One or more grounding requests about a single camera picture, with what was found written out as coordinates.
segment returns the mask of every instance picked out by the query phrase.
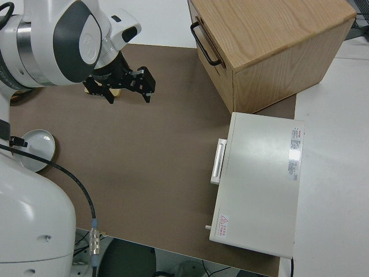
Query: black cable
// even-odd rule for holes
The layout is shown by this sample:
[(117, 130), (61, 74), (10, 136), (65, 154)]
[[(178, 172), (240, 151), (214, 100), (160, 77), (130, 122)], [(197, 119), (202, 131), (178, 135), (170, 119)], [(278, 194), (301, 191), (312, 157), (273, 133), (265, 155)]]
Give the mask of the black cable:
[(6, 9), (9, 7), (9, 10), (7, 10), (6, 15), (4, 16), (4, 18), (0, 21), (0, 30), (2, 28), (5, 27), (5, 25), (7, 24), (7, 22), (9, 21), (9, 19), (12, 17), (13, 12), (14, 12), (14, 3), (13, 2), (8, 2), (8, 3), (4, 3), (0, 6), (0, 11), (2, 11), (3, 9)]
[(97, 267), (92, 268), (92, 277), (97, 277)]
[(36, 155), (33, 155), (33, 154), (30, 154), (30, 153), (27, 153), (27, 152), (24, 152), (24, 151), (20, 151), (20, 150), (17, 150), (17, 149), (14, 149), (12, 147), (9, 147), (9, 146), (5, 146), (5, 145), (2, 145), (0, 144), (0, 149), (3, 149), (5, 151), (9, 151), (11, 153), (15, 153), (15, 154), (18, 154), (18, 155), (21, 155), (21, 156), (25, 156), (25, 157), (28, 157), (30, 159), (33, 159), (33, 160), (38, 160), (39, 162), (42, 162), (42, 163), (45, 163), (45, 164), (48, 164), (58, 170), (60, 170), (61, 172), (67, 174), (74, 182), (77, 183), (77, 185), (81, 188), (82, 192), (84, 193), (86, 199), (87, 199), (87, 202), (90, 206), (90, 210), (91, 210), (91, 215), (92, 215), (92, 218), (95, 219), (96, 218), (96, 214), (95, 214), (95, 208), (93, 206), (93, 202), (91, 200), (91, 197), (90, 195), (88, 194), (85, 186), (81, 183), (80, 180), (78, 180), (78, 178), (76, 176), (74, 176), (71, 172), (69, 172), (68, 170), (66, 170), (64, 167), (61, 167), (60, 165), (56, 164), (56, 163), (53, 163), (52, 161), (50, 160), (47, 160), (47, 159), (44, 159), (44, 158), (41, 158), (41, 157), (38, 157)]
[(224, 270), (227, 270), (227, 269), (230, 269), (231, 267), (225, 267), (225, 268), (222, 268), (221, 270), (217, 270), (217, 271), (214, 271), (213, 273), (210, 273), (209, 277), (212, 276), (213, 274), (215, 273), (218, 273), (218, 272), (221, 272), (221, 271), (224, 271)]
[(220, 270), (214, 271), (214, 272), (212, 272), (212, 273), (210, 273), (210, 274), (209, 274), (208, 270), (207, 270), (207, 269), (206, 269), (206, 267), (205, 267), (204, 260), (202, 260), (202, 266), (203, 266), (203, 268), (204, 268), (204, 270), (205, 270), (205, 273), (207, 274), (207, 276), (208, 276), (208, 277), (212, 276), (212, 275), (213, 275), (213, 274), (215, 274), (215, 273), (218, 273), (218, 272), (221, 272), (221, 271), (224, 271), (224, 270), (227, 270), (227, 269), (230, 269), (230, 268), (231, 268), (231, 267), (225, 267), (225, 268), (222, 268), (222, 269), (220, 269)]
[(90, 233), (90, 231), (88, 231), (79, 241), (77, 241), (74, 246), (76, 246), (77, 244), (79, 244), (81, 241), (83, 241), (85, 239), (85, 237), (87, 237), (88, 233)]
[(204, 260), (201, 260), (202, 261), (202, 266), (203, 266), (203, 268), (204, 268), (204, 270), (205, 270), (205, 273), (207, 274), (207, 276), (209, 277), (210, 275), (209, 275), (209, 273), (208, 273), (208, 270), (206, 269), (206, 267), (205, 267), (205, 263), (204, 263)]
[(291, 259), (291, 277), (293, 277), (293, 271), (295, 269), (295, 265), (293, 264), (293, 258)]

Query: wooden drawer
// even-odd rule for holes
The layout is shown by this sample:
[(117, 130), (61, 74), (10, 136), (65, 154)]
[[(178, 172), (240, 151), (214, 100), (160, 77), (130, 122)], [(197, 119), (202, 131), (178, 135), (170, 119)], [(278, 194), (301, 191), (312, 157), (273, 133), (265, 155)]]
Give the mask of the wooden drawer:
[(202, 64), (229, 111), (243, 113), (319, 83), (356, 15), (345, 0), (189, 0), (189, 8)]

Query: sticker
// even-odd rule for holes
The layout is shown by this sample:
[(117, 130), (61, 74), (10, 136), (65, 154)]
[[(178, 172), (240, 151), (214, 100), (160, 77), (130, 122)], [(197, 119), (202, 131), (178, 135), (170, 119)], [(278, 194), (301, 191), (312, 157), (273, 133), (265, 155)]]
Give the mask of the sticker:
[(220, 215), (218, 220), (218, 237), (225, 238), (227, 236), (229, 216), (228, 215)]
[(303, 133), (299, 128), (292, 130), (288, 155), (288, 177), (294, 181), (299, 178), (302, 135)]

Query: black handle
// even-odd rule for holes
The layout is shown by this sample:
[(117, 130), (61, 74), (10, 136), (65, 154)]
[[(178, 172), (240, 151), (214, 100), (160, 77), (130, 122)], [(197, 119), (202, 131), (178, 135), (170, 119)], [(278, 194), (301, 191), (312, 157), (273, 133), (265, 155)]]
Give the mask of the black handle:
[(194, 31), (194, 29), (195, 29), (196, 27), (198, 27), (198, 26), (200, 26), (200, 23), (199, 23), (198, 21), (196, 21), (196, 22), (192, 23), (192, 25), (191, 25), (191, 33), (192, 33), (192, 35), (194, 36), (194, 38), (195, 38), (195, 40), (196, 40), (197, 44), (199, 45), (199, 47), (200, 47), (201, 51), (203, 52), (203, 54), (204, 54), (204, 56), (205, 56), (206, 60), (208, 61), (208, 63), (209, 63), (209, 64), (211, 64), (211, 65), (213, 65), (213, 66), (216, 66), (216, 65), (221, 64), (221, 60), (220, 60), (220, 59), (218, 59), (218, 60), (216, 60), (216, 61), (212, 61), (212, 59), (209, 57), (208, 52), (206, 52), (206, 50), (205, 50), (204, 46), (201, 44), (201, 42), (200, 42), (200, 40), (199, 40), (198, 36), (196, 35), (196, 33), (195, 33), (195, 31)]

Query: white plate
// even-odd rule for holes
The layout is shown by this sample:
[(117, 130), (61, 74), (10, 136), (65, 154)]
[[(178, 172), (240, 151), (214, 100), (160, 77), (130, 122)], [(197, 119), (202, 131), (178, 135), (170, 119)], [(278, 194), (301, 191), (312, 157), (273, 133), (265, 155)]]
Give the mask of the white plate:
[[(47, 160), (53, 159), (55, 154), (55, 140), (48, 131), (32, 130), (22, 136), (22, 139), (28, 142), (28, 146), (16, 146), (16, 149), (34, 154)], [(14, 158), (26, 169), (32, 170), (33, 172), (38, 172), (47, 166), (47, 164), (39, 162), (38, 160), (33, 160), (18, 154), (14, 154)]]

